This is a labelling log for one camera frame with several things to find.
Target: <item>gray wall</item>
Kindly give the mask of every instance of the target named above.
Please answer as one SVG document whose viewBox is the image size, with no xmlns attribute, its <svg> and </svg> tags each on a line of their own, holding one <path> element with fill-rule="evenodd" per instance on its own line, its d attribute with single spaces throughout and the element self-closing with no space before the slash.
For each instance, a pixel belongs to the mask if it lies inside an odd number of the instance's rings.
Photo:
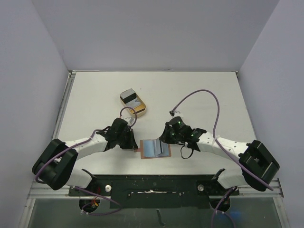
<svg viewBox="0 0 304 228">
<path fill-rule="evenodd" d="M 278 0 L 32 0 L 72 70 L 239 70 Z"/>
<path fill-rule="evenodd" d="M 19 223 L 67 69 L 30 0 L 0 2 L 0 227 Z"/>
<path fill-rule="evenodd" d="M 280 0 L 240 73 L 257 137 L 277 158 L 292 228 L 302 228 L 304 1 Z"/>
</svg>

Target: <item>glass panel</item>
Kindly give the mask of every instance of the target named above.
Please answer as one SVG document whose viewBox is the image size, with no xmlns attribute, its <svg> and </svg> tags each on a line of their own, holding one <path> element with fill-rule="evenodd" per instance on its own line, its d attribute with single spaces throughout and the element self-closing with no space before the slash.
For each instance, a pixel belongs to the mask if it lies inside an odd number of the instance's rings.
<svg viewBox="0 0 304 228">
<path fill-rule="evenodd" d="M 209 228 L 212 210 L 123 209 L 108 216 L 80 215 L 78 199 L 37 199 L 29 228 Z M 96 213 L 110 211 L 103 200 Z M 232 198 L 228 213 L 237 228 L 281 228 L 272 198 Z M 214 228 L 232 228 L 225 215 L 215 217 Z"/>
</svg>

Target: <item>metal frame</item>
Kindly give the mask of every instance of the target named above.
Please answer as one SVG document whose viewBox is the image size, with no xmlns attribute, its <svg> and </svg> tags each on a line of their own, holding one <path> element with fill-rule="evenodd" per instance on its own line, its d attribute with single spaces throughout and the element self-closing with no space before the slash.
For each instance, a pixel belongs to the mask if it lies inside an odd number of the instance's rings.
<svg viewBox="0 0 304 228">
<path fill-rule="evenodd" d="M 57 138 L 59 135 L 60 127 L 66 111 L 68 99 L 73 87 L 73 82 L 76 73 L 77 73 L 76 71 L 69 71 L 65 91 L 63 94 L 62 102 L 60 105 L 59 113 L 57 116 L 54 132 L 52 136 L 53 139 Z M 232 198 L 262 198 L 262 197 L 273 198 L 282 228 L 290 228 L 287 214 L 283 206 L 282 198 L 284 197 L 284 195 L 281 188 L 280 180 L 279 179 L 273 180 L 270 183 L 270 186 L 274 188 L 274 191 L 266 190 L 265 192 L 259 192 L 250 186 L 242 186 L 238 188 L 240 195 L 231 196 L 231 197 Z M 46 187 L 43 184 L 36 183 L 34 181 L 32 183 L 31 189 L 28 194 L 26 205 L 19 223 L 19 228 L 28 227 L 36 199 L 92 199 L 93 198 L 90 196 L 70 197 L 68 195 L 68 192 L 69 192 L 68 186 L 64 186 L 63 188 L 54 191 L 51 188 Z"/>
<path fill-rule="evenodd" d="M 69 71 L 68 78 L 67 78 L 67 81 L 66 81 L 66 87 L 65 87 L 65 91 L 63 93 L 63 97 L 62 97 L 61 105 L 60 105 L 60 108 L 59 108 L 58 116 L 57 116 L 57 119 L 56 119 L 56 124 L 55 124 L 52 139 L 57 138 L 58 135 L 59 135 L 60 127 L 61 127 L 63 117 L 65 115 L 66 108 L 67 108 L 67 106 L 66 106 L 67 101 L 68 101 L 68 99 L 70 97 L 70 94 L 71 94 L 71 90 L 72 90 L 72 86 L 73 86 L 75 76 L 76 76 L 75 71 Z"/>
</svg>

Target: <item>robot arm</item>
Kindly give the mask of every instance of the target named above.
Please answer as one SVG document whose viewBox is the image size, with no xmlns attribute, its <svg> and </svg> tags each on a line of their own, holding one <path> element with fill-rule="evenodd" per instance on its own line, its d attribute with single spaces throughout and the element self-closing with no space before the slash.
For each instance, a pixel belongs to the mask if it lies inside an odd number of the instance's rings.
<svg viewBox="0 0 304 228">
<path fill-rule="evenodd" d="M 83 138 L 75 141 L 63 142 L 59 139 L 52 140 L 42 155 L 36 161 L 32 172 L 37 173 L 47 162 L 50 162 L 40 171 L 39 178 L 49 185 L 53 190 L 58 190 L 64 185 L 86 188 L 93 179 L 93 175 L 86 170 L 74 168 L 77 160 L 91 155 L 95 152 L 104 152 L 116 145 L 122 149 L 138 149 L 134 139 L 133 129 L 127 121 L 116 118 L 111 127 L 94 131 L 90 138 Z"/>
<path fill-rule="evenodd" d="M 192 129 L 186 125 L 180 116 L 173 117 L 165 125 L 160 140 L 169 144 L 181 144 L 196 151 L 210 152 L 224 158 L 229 158 L 215 142 L 213 134 L 206 130 Z M 267 184 L 273 179 L 280 166 L 267 148 L 257 140 L 252 143 L 236 142 L 217 138 L 226 151 L 238 159 L 239 163 Z M 241 168 L 233 170 L 221 169 L 213 178 L 225 189 L 250 185 L 252 188 L 265 191 L 266 187 Z"/>
</svg>

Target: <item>small box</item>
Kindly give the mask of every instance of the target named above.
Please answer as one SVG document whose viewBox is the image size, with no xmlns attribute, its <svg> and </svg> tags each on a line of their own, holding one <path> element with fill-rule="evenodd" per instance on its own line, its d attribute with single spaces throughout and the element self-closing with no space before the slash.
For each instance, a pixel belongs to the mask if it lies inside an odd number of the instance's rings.
<svg viewBox="0 0 304 228">
<path fill-rule="evenodd" d="M 147 111 L 146 104 L 143 100 L 136 94 L 133 89 L 128 89 L 120 94 L 120 100 L 124 107 L 131 107 L 136 111 L 137 117 L 144 115 Z M 132 117 L 135 117 L 134 111 L 128 109 Z"/>
</svg>

